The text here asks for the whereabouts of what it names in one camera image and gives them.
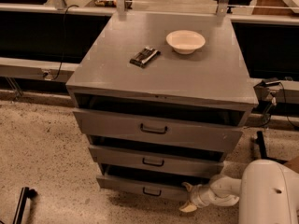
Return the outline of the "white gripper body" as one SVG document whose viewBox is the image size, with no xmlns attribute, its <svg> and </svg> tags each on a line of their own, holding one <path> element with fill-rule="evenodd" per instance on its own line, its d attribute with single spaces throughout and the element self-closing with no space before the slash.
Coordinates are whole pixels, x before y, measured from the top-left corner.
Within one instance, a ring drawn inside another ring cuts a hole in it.
<svg viewBox="0 0 299 224">
<path fill-rule="evenodd" d="M 189 185 L 189 203 L 196 208 L 217 206 L 233 206 L 239 201 L 240 184 Z"/>
</svg>

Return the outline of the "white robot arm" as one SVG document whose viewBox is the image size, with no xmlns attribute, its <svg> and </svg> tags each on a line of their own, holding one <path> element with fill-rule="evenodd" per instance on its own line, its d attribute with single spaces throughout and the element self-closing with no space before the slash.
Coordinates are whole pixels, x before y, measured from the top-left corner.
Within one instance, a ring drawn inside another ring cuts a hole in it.
<svg viewBox="0 0 299 224">
<path fill-rule="evenodd" d="M 253 161 L 240 179 L 215 175 L 206 185 L 183 186 L 187 201 L 179 210 L 185 213 L 238 204 L 238 224 L 298 224 L 299 174 L 276 161 Z"/>
</svg>

